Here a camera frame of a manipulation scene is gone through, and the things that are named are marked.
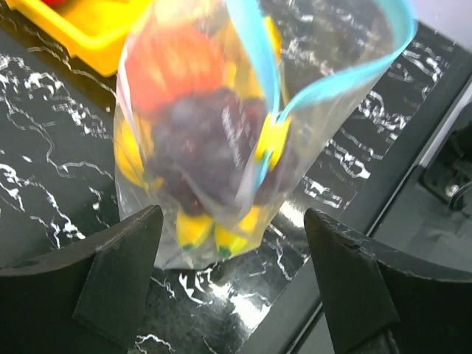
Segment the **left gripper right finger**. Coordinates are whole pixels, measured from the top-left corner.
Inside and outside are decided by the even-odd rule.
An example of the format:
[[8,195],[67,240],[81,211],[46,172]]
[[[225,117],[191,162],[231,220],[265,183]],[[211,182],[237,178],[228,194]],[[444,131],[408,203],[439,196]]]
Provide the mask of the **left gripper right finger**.
[[335,353],[470,353],[471,273],[308,209],[305,232]]

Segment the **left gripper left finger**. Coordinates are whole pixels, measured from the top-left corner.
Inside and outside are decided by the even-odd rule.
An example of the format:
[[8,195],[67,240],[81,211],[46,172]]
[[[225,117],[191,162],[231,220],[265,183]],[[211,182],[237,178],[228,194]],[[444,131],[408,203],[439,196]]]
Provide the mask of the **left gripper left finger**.
[[3,353],[126,353],[163,214],[149,206],[85,240],[1,270]]

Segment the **yellow banana bunch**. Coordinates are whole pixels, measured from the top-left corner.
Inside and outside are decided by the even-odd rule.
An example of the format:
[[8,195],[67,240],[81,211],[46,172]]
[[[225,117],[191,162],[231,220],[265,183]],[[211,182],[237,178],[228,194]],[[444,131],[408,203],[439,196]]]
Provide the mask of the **yellow banana bunch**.
[[[271,48],[276,56],[276,63],[280,61],[281,48],[282,48],[282,37],[278,32],[278,29],[270,16],[263,18],[265,30],[268,33],[268,37],[271,42]],[[236,41],[236,34],[233,34],[231,25],[225,27],[223,30],[224,37],[227,41],[231,39]],[[237,59],[241,61],[239,66],[229,61],[229,79],[228,85],[234,89],[240,95],[241,98],[263,98],[263,90],[260,84],[257,82],[257,78],[253,69],[247,69],[248,64],[242,64],[243,59]],[[123,112],[118,108],[115,110],[115,125],[114,125],[114,157],[117,164],[117,168],[124,175],[125,179],[132,183],[135,187],[146,189],[149,187],[155,190],[164,191],[165,187],[172,187],[170,182],[177,182],[177,177],[167,177],[167,180],[161,176],[148,177],[144,174],[144,167],[142,165],[141,156],[139,154],[138,144],[136,142],[135,134],[130,126],[130,123],[124,118]],[[150,138],[150,125],[143,122],[138,128],[137,136],[139,133],[143,133],[144,142],[147,144],[145,148],[154,148],[154,144]],[[177,188],[177,197],[184,196],[184,188],[188,188],[185,180],[179,180],[180,184],[175,184]],[[190,196],[190,206],[196,207],[196,215],[190,215],[192,210],[184,211],[179,209],[176,219],[177,227],[177,239],[179,245],[183,250],[192,250],[199,247],[204,241],[207,240],[209,235],[212,233],[214,226],[213,219],[211,219],[206,212],[200,210],[201,205],[198,204],[199,200],[195,199],[195,196]],[[253,221],[259,213],[258,207],[255,207],[255,211],[251,211],[248,217],[245,217],[243,224],[246,226],[254,226]]]

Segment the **purple grape bunch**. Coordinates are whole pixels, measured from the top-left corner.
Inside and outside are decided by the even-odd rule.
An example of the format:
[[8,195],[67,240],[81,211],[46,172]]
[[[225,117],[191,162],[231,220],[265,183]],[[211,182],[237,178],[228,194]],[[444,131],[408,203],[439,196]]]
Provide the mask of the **purple grape bunch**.
[[[236,217],[287,192],[294,183],[300,157],[287,145],[277,166],[255,185],[253,150],[267,115],[263,99],[241,99],[230,88],[220,88],[179,98],[160,114],[162,121],[151,131],[154,148],[147,171],[166,180],[177,177],[177,182],[164,191],[149,187],[155,199],[172,200],[196,215],[196,207],[190,206],[190,196],[195,196],[202,212]],[[179,180],[188,185],[183,197],[177,197]]]

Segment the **clear bag teal zipper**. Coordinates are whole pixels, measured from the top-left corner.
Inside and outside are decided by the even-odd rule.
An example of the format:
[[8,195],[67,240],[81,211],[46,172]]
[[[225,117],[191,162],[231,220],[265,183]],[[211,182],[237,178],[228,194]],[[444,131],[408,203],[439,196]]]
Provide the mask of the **clear bag teal zipper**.
[[119,213],[161,207],[154,266],[202,269],[267,225],[417,30],[407,1],[154,1],[117,72]]

